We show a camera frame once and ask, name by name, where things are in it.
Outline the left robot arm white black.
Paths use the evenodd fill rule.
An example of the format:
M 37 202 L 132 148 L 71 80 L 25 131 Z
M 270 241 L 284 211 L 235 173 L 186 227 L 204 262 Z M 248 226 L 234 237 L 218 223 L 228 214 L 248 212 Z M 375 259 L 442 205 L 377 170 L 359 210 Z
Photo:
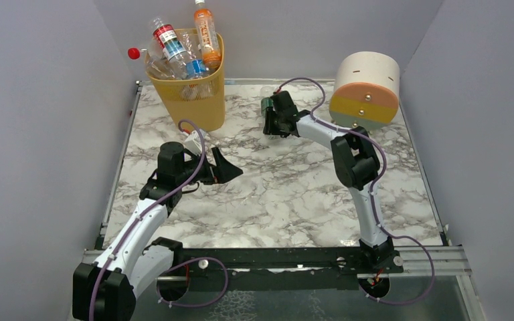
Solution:
M 80 263 L 72 279 L 72 315 L 77 320 L 130 320 L 139 296 L 163 272 L 177 266 L 169 245 L 148 245 L 180 201 L 186 185 L 225 184 L 243 170 L 219 148 L 193 152 L 180 142 L 161 145 L 157 168 L 139 193 L 139 201 L 114 241 L 92 263 Z

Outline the white cylindrical container orange lid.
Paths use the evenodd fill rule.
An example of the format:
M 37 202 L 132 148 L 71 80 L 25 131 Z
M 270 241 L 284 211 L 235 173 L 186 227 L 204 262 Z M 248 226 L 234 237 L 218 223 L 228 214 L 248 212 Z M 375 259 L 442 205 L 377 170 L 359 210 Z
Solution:
M 392 122 L 400 105 L 400 67 L 390 56 L 359 51 L 339 66 L 329 114 L 339 126 L 377 130 Z

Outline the yellow plastic mesh bin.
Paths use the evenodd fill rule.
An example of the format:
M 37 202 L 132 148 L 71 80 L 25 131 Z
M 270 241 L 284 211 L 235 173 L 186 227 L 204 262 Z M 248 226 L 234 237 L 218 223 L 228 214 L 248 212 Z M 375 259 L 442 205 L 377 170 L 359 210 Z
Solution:
M 179 33 L 185 29 L 175 29 Z M 225 121 L 225 76 L 220 66 L 198 79 L 158 80 L 147 76 L 174 123 L 188 119 L 206 131 L 219 129 Z

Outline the orange drink bottle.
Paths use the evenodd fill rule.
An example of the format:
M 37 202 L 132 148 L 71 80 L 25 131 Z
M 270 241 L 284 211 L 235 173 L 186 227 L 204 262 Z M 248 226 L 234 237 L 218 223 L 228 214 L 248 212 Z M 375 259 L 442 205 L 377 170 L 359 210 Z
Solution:
M 204 0 L 195 0 L 195 5 L 194 20 L 202 60 L 206 67 L 216 70 L 222 64 L 222 49 L 215 29 L 213 13 L 207 8 Z

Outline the clear bottle bright blue label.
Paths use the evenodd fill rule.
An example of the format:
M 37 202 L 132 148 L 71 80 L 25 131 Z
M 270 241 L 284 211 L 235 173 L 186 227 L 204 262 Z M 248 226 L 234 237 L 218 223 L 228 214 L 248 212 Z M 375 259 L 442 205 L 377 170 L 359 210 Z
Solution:
M 187 62 L 187 77 L 189 79 L 198 79 L 208 76 L 209 70 L 202 60 L 201 47 L 198 36 L 192 30 L 183 30 L 179 33 L 181 43 L 186 49 L 190 62 Z

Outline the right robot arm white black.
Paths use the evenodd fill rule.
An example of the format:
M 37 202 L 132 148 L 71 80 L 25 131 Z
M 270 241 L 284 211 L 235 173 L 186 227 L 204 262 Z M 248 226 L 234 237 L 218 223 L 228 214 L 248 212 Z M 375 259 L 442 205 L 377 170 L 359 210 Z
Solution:
M 377 196 L 381 164 L 367 131 L 362 127 L 341 128 L 308 110 L 298 110 L 287 91 L 263 98 L 260 105 L 265 135 L 307 138 L 331 151 L 337 178 L 354 202 L 364 261 L 373 269 L 390 265 L 396 252 L 392 238 L 383 230 Z

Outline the clear bottle dark green label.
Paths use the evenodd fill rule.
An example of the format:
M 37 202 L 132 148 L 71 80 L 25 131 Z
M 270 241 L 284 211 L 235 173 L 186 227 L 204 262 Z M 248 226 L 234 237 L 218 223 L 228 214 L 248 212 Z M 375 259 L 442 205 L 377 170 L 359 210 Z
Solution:
M 266 110 L 274 106 L 271 96 L 275 91 L 274 86 L 263 86 L 260 89 L 260 111 L 263 118 L 266 117 Z

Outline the clear bottle red white label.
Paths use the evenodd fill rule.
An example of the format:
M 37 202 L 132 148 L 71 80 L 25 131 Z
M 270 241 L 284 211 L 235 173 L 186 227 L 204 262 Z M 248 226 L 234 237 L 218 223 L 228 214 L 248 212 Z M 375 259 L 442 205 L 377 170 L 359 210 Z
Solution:
M 151 40 L 145 48 L 128 48 L 127 55 L 131 60 L 144 58 L 145 71 L 151 77 L 158 80 L 175 80 L 175 74 L 171 70 L 163 50 L 155 40 Z

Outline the black aluminium base frame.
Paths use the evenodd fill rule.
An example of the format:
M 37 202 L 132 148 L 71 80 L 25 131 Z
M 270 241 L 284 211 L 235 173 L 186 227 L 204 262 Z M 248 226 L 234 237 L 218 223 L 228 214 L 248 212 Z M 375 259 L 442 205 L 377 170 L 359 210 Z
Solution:
M 387 160 L 381 147 L 374 141 L 380 161 L 378 180 L 387 168 Z M 331 272 L 335 276 L 353 276 L 368 298 L 380 302 L 388 291 L 388 279 L 394 274 L 471 275 L 469 263 L 460 247 L 442 247 L 429 250 L 421 243 L 415 247 L 395 249 L 395 256 L 385 268 L 373 269 L 364 261 L 357 247 L 332 248 L 266 248 L 266 249 L 218 249 L 204 252 L 185 249 L 178 241 L 165 238 L 152 240 L 148 245 L 169 245 L 178 253 L 177 266 L 158 275 L 158 282 L 182 282 L 188 286 L 191 278 L 208 271 L 208 263 L 218 264 L 226 280 L 236 275 L 257 274 L 266 278 L 280 275 L 294 279 L 297 276 L 320 276 Z

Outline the clear bottle red blue label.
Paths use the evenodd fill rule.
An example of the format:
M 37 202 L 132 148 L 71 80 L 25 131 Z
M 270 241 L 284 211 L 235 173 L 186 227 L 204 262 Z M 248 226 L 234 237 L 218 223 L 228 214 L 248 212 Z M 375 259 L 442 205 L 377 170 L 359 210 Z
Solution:
M 190 79 L 193 60 L 177 37 L 173 26 L 158 16 L 149 22 L 149 27 L 175 77 L 180 80 Z

